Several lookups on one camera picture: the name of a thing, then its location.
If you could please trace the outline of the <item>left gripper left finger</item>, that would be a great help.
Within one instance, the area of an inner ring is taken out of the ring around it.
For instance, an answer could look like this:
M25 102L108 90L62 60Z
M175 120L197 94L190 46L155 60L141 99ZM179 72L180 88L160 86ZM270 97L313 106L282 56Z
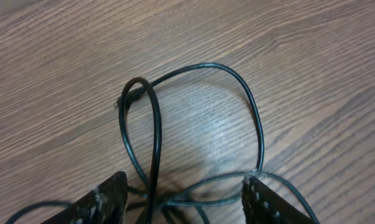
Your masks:
M127 176L119 171L42 224L122 224L127 204Z

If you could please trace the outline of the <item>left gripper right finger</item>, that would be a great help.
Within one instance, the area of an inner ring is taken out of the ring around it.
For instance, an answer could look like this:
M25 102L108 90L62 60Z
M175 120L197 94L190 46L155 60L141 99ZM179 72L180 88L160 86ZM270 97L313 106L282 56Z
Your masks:
M264 181L274 179L284 184L302 204L304 215L284 198L270 189ZM302 194L284 178L252 170L244 175L241 194L246 223L257 224L316 224L318 218Z

